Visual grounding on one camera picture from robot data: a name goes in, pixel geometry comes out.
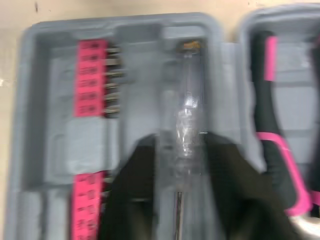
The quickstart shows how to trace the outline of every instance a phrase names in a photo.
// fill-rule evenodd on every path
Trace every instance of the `metal bit tip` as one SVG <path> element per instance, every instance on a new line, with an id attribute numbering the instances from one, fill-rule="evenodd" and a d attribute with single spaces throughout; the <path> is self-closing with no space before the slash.
<path id="1" fill-rule="evenodd" d="M 105 76 L 107 77 L 120 77 L 124 73 L 122 71 L 107 71 L 104 73 Z"/>
<path id="2" fill-rule="evenodd" d="M 117 83 L 111 82 L 111 83 L 106 83 L 106 84 L 104 85 L 104 87 L 105 87 L 106 89 L 115 89 L 115 88 L 118 88 L 119 85 L 118 85 Z"/>
<path id="3" fill-rule="evenodd" d="M 107 58 L 104 64 L 106 66 L 117 66 L 121 65 L 121 60 L 119 58 Z"/>
<path id="4" fill-rule="evenodd" d="M 105 101 L 115 101 L 119 99 L 119 94 L 117 92 L 109 93 L 104 96 Z"/>
<path id="5" fill-rule="evenodd" d="M 119 112 L 120 112 L 120 107 L 118 107 L 118 106 L 109 106 L 104 109 L 104 113 L 107 115 L 117 114 Z"/>
<path id="6" fill-rule="evenodd" d="M 106 52 L 109 54 L 118 54 L 120 53 L 120 48 L 118 47 L 109 47 L 106 49 Z"/>

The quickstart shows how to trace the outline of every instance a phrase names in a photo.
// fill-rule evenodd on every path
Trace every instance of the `gray plastic case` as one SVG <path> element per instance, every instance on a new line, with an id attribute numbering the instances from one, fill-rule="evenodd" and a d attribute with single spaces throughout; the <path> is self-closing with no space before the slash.
<path id="1" fill-rule="evenodd" d="M 70 238 L 73 175 L 67 168 L 66 140 L 72 138 L 66 127 L 73 118 L 79 40 L 108 39 L 122 49 L 127 79 L 120 87 L 119 118 L 105 120 L 107 165 L 114 168 L 125 161 L 138 139 L 168 130 L 162 104 L 171 102 L 177 74 L 174 50 L 180 41 L 197 38 L 207 45 L 207 130 L 242 144 L 248 160 L 263 170 L 251 120 L 248 40 L 257 30 L 274 31 L 279 36 L 277 115 L 305 171 L 318 134 L 318 92 L 308 50 L 319 24 L 320 5 L 301 4 L 251 13 L 240 25 L 237 43 L 225 42 L 219 24 L 202 13 L 64 20 L 30 27 L 21 40 L 18 64 L 4 239 Z M 224 239 L 215 217 L 207 219 L 206 239 Z"/>

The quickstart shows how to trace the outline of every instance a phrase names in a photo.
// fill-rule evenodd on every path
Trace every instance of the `tabletop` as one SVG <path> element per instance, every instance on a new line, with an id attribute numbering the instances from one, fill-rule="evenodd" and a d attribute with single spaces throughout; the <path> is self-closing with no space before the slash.
<path id="1" fill-rule="evenodd" d="M 17 49 L 22 32 L 43 21 L 111 16 L 203 12 L 215 17 L 232 41 L 239 21 L 248 12 L 280 4 L 320 0 L 9 0 L 0 2 L 0 236 L 3 236 L 5 197 L 10 159 L 16 86 Z"/>

